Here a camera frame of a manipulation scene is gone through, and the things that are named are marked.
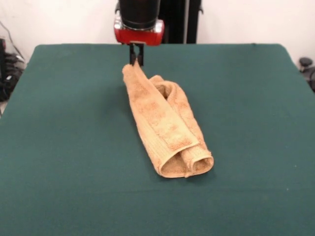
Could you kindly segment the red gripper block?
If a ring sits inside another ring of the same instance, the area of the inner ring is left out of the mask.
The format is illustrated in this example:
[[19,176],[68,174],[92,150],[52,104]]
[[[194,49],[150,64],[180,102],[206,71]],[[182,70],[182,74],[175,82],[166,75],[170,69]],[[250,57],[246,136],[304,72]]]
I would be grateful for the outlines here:
[[148,46],[158,46],[162,42],[164,33],[164,22],[157,21],[151,30],[133,30],[126,28],[121,21],[114,22],[114,34],[116,40],[122,44],[129,45],[129,60],[130,64],[134,65],[136,61],[136,53],[134,44],[138,44],[139,53],[137,60],[140,66],[144,62],[144,44]]

